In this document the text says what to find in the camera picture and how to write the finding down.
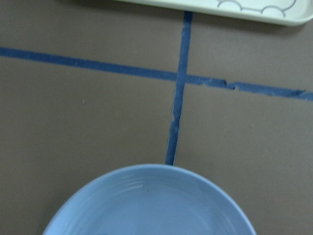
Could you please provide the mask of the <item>cream bear tray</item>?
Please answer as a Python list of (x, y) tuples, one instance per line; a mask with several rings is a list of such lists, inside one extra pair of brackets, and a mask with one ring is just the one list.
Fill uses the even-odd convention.
[(129, 0), (128, 2), (285, 26), (298, 26), (313, 19), (311, 0)]

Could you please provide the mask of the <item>blue plate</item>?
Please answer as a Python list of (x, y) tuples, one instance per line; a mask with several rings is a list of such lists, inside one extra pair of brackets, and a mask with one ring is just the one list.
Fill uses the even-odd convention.
[(253, 235), (220, 187), (183, 168), (142, 164), (91, 181), (51, 219), (46, 235)]

